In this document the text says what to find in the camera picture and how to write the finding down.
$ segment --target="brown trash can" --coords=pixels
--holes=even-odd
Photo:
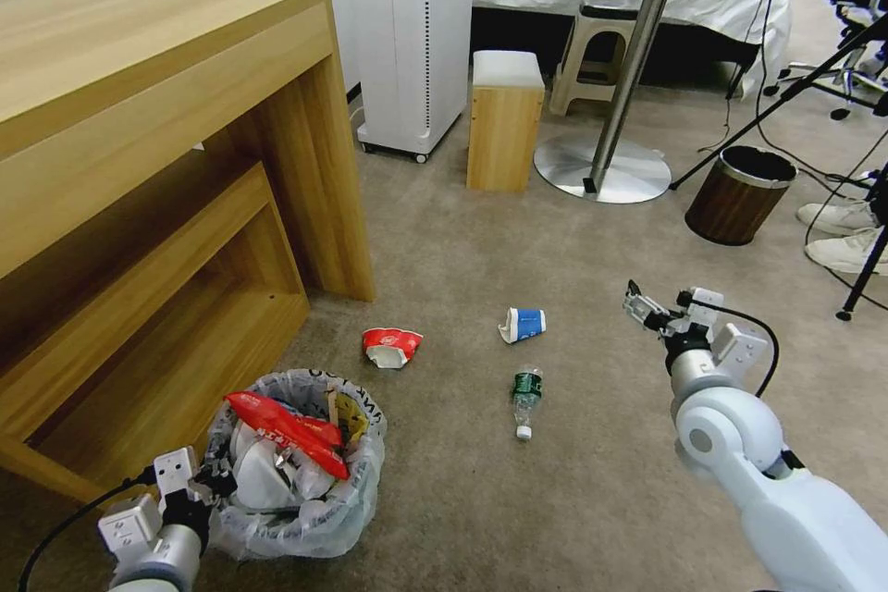
[[[721,245],[746,245],[796,179],[778,154],[753,146],[725,148],[684,216],[698,236]]]

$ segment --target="wooden stool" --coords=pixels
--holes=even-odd
[[[545,90],[536,55],[475,52],[466,187],[524,191]]]
[[[580,7],[573,19],[571,35],[564,46],[564,57],[555,73],[549,111],[556,116],[563,116],[575,99],[600,102],[611,100],[637,14],[632,9],[591,5]],[[608,32],[615,33],[617,37],[611,59],[607,62],[584,62],[589,42]]]

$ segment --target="baseboard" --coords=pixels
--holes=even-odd
[[[358,82],[354,88],[345,93],[345,101],[351,104],[359,94],[361,94],[361,82]]]

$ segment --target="office chair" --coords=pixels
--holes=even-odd
[[[863,32],[863,30],[871,25],[875,19],[884,14],[886,8],[888,8],[888,0],[829,1],[835,5],[836,16],[845,24],[845,28],[842,30],[843,40],[840,43],[840,46],[855,35]],[[874,39],[888,40],[888,31],[886,31],[885,35],[876,35]],[[860,58],[863,57],[865,52],[866,45],[862,45],[848,56],[840,68],[831,69],[823,74],[822,77],[824,79],[832,79],[832,85],[834,87],[828,87],[822,83],[813,84],[813,87],[818,90],[835,95],[836,97],[841,97],[845,100],[844,107],[836,108],[830,113],[830,117],[833,120],[843,120],[847,118],[851,113],[851,106],[853,104],[866,106],[868,108],[875,107],[874,103],[854,95],[855,86],[858,84],[865,85],[881,94],[888,93],[888,88],[856,69],[857,63]],[[771,97],[779,91],[780,83],[789,83],[795,80],[804,79],[807,76],[807,73],[814,69],[815,67],[805,63],[790,63],[788,68],[781,70],[778,76],[780,82],[777,85],[765,88],[764,93]],[[794,70],[801,72],[801,74],[792,76]]]

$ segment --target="trash bin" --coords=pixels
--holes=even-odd
[[[778,154],[753,146],[725,148],[684,216],[698,236],[721,245],[746,245],[796,178]]]
[[[297,512],[247,512],[233,502],[219,507],[210,525],[210,545],[238,560],[285,556],[333,558],[348,552],[373,518],[376,487],[386,457],[386,417],[370,395],[348,379],[319,370],[288,370],[258,379],[246,390],[284,400],[306,416],[328,419],[327,389],[337,392],[340,427],[354,437],[347,444],[349,478],[323,499],[306,501]],[[238,417],[227,404],[210,426],[204,461],[230,460],[229,442]]]

